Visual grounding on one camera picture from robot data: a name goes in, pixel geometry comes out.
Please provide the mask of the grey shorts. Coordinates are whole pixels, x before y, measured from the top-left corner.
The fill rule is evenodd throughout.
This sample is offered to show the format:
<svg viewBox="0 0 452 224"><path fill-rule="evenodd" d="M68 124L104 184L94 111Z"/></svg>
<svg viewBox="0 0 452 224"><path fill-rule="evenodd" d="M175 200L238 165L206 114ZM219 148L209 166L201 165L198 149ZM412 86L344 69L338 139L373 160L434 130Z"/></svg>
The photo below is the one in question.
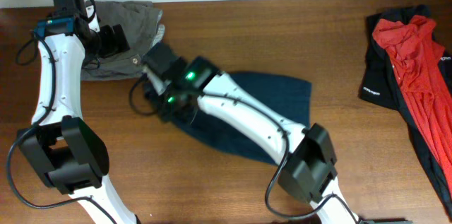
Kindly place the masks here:
<svg viewBox="0 0 452 224"><path fill-rule="evenodd" d="M140 77L141 58L164 37L165 26L160 22L163 10L150 1L96 1L95 4L100 25L120 25L129 50L101 58L98 66L81 71L81 79L114 81Z"/></svg>

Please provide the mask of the navy blue t-shirt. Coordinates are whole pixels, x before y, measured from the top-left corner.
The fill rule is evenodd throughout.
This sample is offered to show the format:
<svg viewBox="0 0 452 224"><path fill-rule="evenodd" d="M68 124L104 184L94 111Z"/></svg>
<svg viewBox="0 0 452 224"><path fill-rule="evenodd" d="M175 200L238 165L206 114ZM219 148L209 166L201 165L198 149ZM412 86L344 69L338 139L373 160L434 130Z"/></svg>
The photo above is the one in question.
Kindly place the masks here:
<svg viewBox="0 0 452 224"><path fill-rule="evenodd" d="M310 82L257 72L221 73L199 89L192 122L171 121L218 151L277 165L301 143L309 125ZM145 96L158 106L151 82Z"/></svg>

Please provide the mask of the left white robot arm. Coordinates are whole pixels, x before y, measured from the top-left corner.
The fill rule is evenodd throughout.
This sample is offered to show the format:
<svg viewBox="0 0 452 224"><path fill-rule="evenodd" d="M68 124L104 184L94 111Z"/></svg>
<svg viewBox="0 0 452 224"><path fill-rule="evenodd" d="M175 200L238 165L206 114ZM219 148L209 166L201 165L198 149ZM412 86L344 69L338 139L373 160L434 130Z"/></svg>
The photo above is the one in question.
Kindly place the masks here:
<svg viewBox="0 0 452 224"><path fill-rule="evenodd" d="M31 43L41 58L40 94L31 126L18 131L19 148L42 183L78 202L95 223L138 223L109 178L109 155L83 121L81 71L129 50L120 25L100 26L94 0L53 0Z"/></svg>

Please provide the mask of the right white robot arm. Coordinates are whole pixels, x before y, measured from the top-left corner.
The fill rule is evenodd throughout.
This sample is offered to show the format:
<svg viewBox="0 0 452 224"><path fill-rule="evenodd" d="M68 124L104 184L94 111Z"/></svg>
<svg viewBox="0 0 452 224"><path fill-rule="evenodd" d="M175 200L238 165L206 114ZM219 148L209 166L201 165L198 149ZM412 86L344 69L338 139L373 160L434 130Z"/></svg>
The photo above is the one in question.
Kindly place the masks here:
<svg viewBox="0 0 452 224"><path fill-rule="evenodd" d="M336 154L321 125L306 126L277 113L211 61L187 62L166 44L152 47L141 64L161 120L213 147L261 153L276 164L264 194L271 213L287 220L360 221L340 191Z"/></svg>

